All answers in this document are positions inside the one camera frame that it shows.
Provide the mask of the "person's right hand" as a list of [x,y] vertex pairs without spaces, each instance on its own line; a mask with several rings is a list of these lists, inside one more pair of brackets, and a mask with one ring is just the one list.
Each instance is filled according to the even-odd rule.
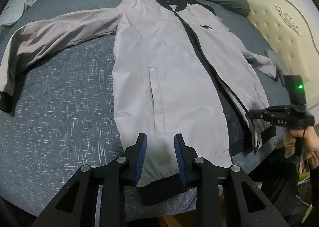
[[303,158],[307,160],[312,169],[318,167],[319,140],[314,127],[305,130],[286,129],[283,139],[285,158],[292,156],[296,150],[297,139],[301,139],[304,148]]

